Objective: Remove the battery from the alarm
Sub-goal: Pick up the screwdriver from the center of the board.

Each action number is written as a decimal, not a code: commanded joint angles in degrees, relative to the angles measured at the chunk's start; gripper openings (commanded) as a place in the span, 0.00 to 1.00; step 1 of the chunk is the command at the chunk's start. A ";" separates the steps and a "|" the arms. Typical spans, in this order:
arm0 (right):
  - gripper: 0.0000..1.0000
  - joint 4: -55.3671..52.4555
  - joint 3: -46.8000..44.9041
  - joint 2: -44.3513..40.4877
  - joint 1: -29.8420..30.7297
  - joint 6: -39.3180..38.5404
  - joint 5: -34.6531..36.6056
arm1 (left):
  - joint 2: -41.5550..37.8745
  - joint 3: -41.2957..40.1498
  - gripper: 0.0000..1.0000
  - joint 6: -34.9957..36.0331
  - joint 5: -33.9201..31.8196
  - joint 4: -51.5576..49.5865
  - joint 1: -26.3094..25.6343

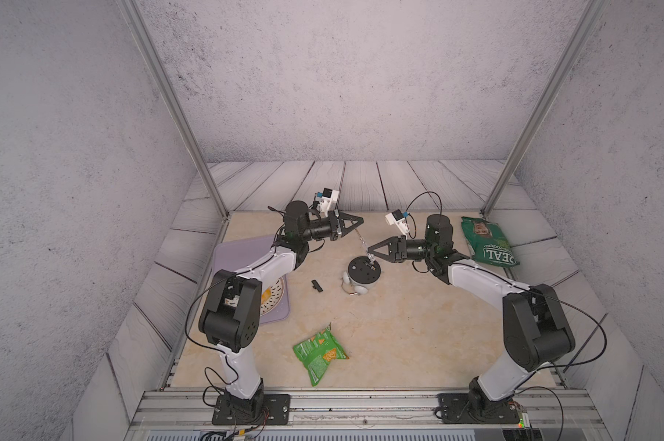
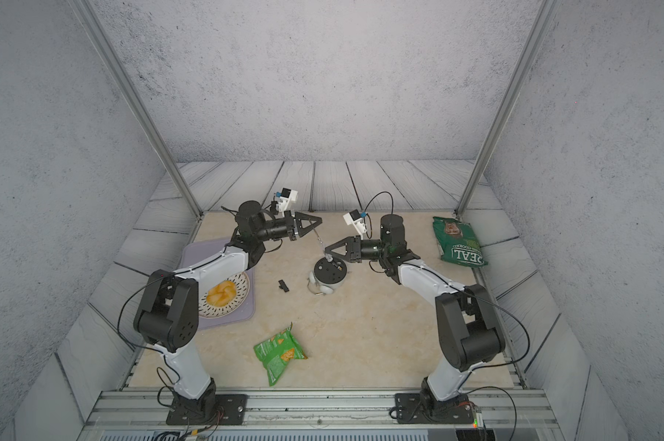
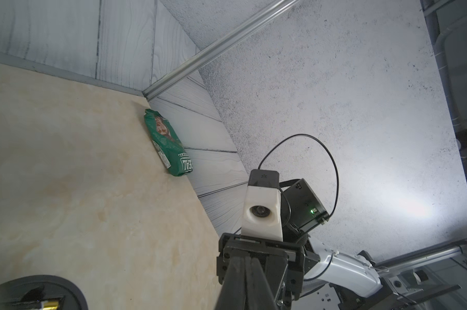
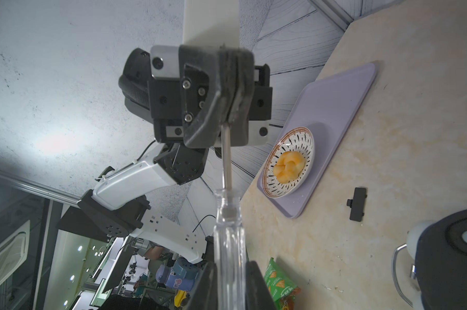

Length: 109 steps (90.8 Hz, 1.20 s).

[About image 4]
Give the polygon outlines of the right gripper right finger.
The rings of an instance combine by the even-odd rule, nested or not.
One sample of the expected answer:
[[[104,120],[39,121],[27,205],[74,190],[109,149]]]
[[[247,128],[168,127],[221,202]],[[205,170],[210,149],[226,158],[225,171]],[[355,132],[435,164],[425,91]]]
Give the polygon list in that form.
[[[276,310],[264,277],[254,261],[246,264],[246,309]]]

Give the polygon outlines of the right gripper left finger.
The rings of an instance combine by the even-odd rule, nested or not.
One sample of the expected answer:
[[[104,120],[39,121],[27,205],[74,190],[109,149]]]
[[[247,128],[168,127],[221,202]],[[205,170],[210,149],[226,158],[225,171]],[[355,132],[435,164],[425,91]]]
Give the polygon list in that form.
[[[184,309],[218,309],[217,267],[215,263],[209,262],[206,264],[206,267],[200,279],[198,279],[197,285],[193,289],[191,297]]]

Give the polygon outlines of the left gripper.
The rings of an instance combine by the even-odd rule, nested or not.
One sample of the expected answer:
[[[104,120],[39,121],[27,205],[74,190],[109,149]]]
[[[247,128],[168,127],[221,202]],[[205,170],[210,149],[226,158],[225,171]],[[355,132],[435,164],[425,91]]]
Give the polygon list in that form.
[[[245,49],[162,46],[135,49],[118,81],[127,109],[154,127],[159,143],[191,149],[264,145],[272,118],[270,68]]]

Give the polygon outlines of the white twin-bell alarm clock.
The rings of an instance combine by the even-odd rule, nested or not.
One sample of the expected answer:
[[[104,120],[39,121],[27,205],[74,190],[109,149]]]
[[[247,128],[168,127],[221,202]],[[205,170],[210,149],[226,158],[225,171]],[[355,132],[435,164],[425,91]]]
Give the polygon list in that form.
[[[396,272],[399,252],[414,260],[411,276],[419,290],[409,299]],[[392,255],[392,280],[399,296],[413,309],[467,309],[467,209],[437,222],[419,223]]]

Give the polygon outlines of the clear handle screwdriver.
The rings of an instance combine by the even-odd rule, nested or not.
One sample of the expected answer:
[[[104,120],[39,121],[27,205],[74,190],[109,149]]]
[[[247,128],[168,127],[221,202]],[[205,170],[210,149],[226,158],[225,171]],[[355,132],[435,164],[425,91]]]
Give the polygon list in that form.
[[[240,198],[233,190],[231,130],[221,128],[223,188],[217,191],[214,228],[219,309],[246,308],[246,248]]]

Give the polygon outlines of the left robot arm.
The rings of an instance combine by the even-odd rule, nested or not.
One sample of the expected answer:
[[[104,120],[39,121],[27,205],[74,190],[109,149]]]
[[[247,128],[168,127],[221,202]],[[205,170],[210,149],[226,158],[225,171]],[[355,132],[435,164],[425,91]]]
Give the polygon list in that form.
[[[135,49],[118,81],[127,109],[154,128],[143,155],[108,167],[60,229],[88,238],[147,240],[190,263],[213,244],[154,212],[146,195],[200,178],[216,147],[263,145],[272,117],[270,69],[240,46],[238,1],[187,1],[179,46]]]

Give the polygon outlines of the black battery cover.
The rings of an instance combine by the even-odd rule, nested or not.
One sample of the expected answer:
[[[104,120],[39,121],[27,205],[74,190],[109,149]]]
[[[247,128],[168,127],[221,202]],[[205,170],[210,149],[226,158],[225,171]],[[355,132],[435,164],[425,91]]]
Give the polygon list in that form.
[[[350,208],[350,220],[362,222],[365,215],[364,208],[367,198],[367,188],[356,187],[353,198],[347,200],[347,206]]]

